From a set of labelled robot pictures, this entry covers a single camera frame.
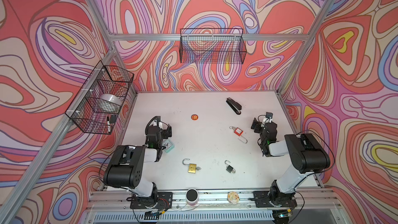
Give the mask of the brass padlock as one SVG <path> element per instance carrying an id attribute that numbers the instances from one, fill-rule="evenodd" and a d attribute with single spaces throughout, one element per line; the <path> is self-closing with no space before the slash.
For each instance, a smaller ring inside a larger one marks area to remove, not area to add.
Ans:
<path id="1" fill-rule="evenodd" d="M 195 174 L 202 169 L 201 167 L 197 166 L 197 164 L 188 163 L 188 161 L 190 161 L 190 159 L 182 160 L 182 164 L 188 167 L 188 173 Z"/>

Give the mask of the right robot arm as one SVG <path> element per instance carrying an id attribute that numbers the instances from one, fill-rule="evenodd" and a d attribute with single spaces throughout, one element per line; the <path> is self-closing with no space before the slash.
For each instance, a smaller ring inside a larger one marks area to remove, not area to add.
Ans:
<path id="1" fill-rule="evenodd" d="M 294 201 L 296 188 L 307 177 L 321 173 L 331 165 L 330 156 L 313 134 L 286 134 L 277 140 L 277 124 L 271 120 L 254 119 L 251 129 L 260 135 L 258 145 L 266 157 L 288 155 L 291 165 L 279 179 L 273 181 L 267 196 L 255 198 L 266 200 L 270 205 L 280 207 Z"/>

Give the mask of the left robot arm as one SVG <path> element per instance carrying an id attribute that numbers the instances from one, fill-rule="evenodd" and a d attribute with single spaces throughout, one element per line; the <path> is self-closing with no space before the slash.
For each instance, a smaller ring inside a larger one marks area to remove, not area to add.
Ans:
<path id="1" fill-rule="evenodd" d="M 154 116 L 145 127 L 145 143 L 141 146 L 119 145 L 112 154 L 103 176 L 105 186 L 122 188 L 133 195 L 156 201 L 157 186 L 143 178 L 144 164 L 161 160 L 164 141 L 172 137 L 172 127 Z"/>

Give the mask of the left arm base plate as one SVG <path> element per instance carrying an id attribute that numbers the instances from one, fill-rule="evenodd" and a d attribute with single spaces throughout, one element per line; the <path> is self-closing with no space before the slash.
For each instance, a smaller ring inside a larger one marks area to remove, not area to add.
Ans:
<path id="1" fill-rule="evenodd" d="M 170 191 L 153 193 L 150 197 L 133 195 L 130 200 L 130 209 L 159 209 L 165 210 L 172 207 L 173 193 Z"/>

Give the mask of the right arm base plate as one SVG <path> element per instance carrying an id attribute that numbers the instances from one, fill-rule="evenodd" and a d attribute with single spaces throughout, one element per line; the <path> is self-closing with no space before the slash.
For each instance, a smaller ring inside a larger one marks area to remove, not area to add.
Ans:
<path id="1" fill-rule="evenodd" d="M 294 194 L 284 194 L 280 192 L 271 191 L 254 191 L 254 197 L 250 198 L 255 202 L 257 208 L 262 207 L 282 207 L 282 208 L 295 208 L 297 202 Z"/>

